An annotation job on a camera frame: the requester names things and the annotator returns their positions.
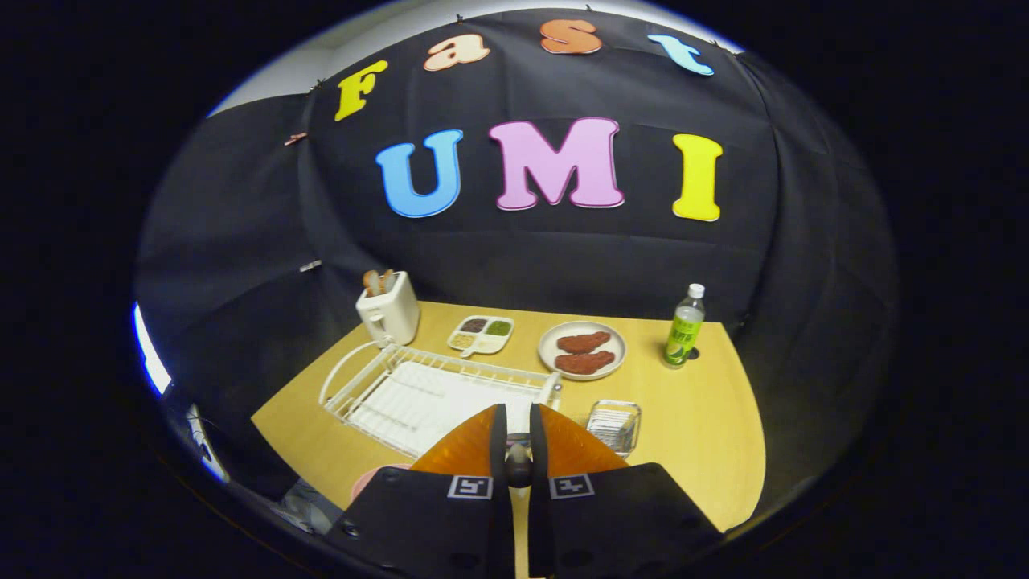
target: foam letter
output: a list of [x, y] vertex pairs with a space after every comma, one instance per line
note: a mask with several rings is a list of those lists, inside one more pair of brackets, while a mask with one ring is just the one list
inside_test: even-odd
[[335, 112], [336, 120], [343, 120], [364, 108], [361, 95], [367, 95], [376, 87], [376, 73], [386, 70], [387, 66], [389, 63], [386, 61], [379, 61], [340, 81], [340, 110]]
[[572, 123], [560, 151], [539, 134], [532, 122], [517, 120], [497, 124], [490, 136], [500, 141], [504, 161], [504, 192], [497, 207], [505, 211], [536, 205], [526, 171], [532, 173], [547, 203], [557, 205], [578, 171], [578, 186], [568, 195], [579, 207], [617, 207], [626, 195], [614, 182], [612, 141], [618, 123], [610, 118], [579, 118]]
[[675, 135], [672, 142], [682, 151], [682, 192], [672, 212], [686, 219], [714, 221], [721, 210], [714, 204], [714, 161], [721, 145], [699, 135]]
[[681, 66], [682, 68], [696, 72], [697, 74], [703, 74], [704, 76], [711, 76], [714, 74], [714, 69], [706, 64], [701, 64], [694, 59], [694, 56], [701, 56], [701, 51], [693, 46], [687, 46], [683, 44], [678, 38], [674, 36], [669, 36], [667, 34], [651, 34], [647, 36], [650, 40], [661, 44], [668, 56], [675, 61], [675, 64]]
[[462, 34], [448, 38], [429, 48], [429, 60], [425, 61], [425, 70], [435, 72], [450, 68], [458, 63], [467, 64], [486, 58], [490, 49], [483, 46], [483, 37], [477, 34]]
[[603, 44], [591, 32], [597, 32], [597, 27], [586, 21], [551, 21], [539, 27], [539, 33], [546, 37], [539, 43], [555, 55], [589, 55]]
[[461, 173], [457, 166], [457, 142], [464, 133], [457, 129], [439, 131], [425, 137], [425, 146], [432, 149], [436, 159], [436, 189], [419, 194], [411, 182], [412, 143], [400, 143], [384, 148], [376, 155], [376, 162], [383, 168], [386, 201], [396, 213], [404, 217], [428, 217], [446, 211], [461, 192]]

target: white plate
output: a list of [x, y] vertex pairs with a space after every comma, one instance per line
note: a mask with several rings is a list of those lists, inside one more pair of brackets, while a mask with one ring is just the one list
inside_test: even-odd
[[[611, 335], [611, 339], [597, 347], [593, 352], [607, 351], [614, 355], [614, 362], [604, 366], [593, 374], [572, 374], [554, 365], [554, 361], [559, 356], [568, 354], [558, 348], [559, 338], [578, 336], [579, 334], [593, 334], [596, 332], [607, 332]], [[543, 337], [539, 339], [538, 352], [539, 359], [543, 361], [543, 364], [551, 370], [561, 373], [565, 378], [571, 381], [596, 381], [597, 378], [607, 376], [622, 366], [622, 362], [626, 359], [626, 341], [622, 338], [620, 334], [609, 326], [597, 324], [596, 322], [568, 322], [560, 326], [555, 326], [546, 334], [543, 334]]]

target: letter f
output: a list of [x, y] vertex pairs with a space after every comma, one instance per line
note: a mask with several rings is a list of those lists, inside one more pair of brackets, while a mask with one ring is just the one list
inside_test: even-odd
[[361, 95], [367, 95], [376, 87], [375, 73], [386, 70], [387, 66], [389, 64], [386, 61], [379, 61], [340, 81], [340, 110], [335, 113], [336, 120], [343, 120], [364, 108]]

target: pink letter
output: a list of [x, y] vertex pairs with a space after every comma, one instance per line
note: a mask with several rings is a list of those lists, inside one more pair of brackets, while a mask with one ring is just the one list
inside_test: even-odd
[[614, 183], [612, 141], [618, 123], [610, 118], [579, 118], [555, 151], [536, 126], [527, 120], [497, 124], [490, 136], [500, 142], [504, 159], [504, 192], [497, 207], [505, 211], [529, 209], [536, 195], [529, 190], [526, 170], [532, 173], [547, 203], [557, 205], [578, 170], [578, 187], [568, 195], [579, 207], [617, 207], [626, 195]]

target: green bottle label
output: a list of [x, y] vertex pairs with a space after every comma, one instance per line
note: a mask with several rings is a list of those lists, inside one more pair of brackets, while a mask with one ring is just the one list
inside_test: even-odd
[[668, 335], [668, 346], [665, 348], [665, 361], [675, 365], [686, 361], [686, 355], [694, 350], [701, 324], [701, 322], [686, 322], [680, 318], [672, 321], [672, 331]]

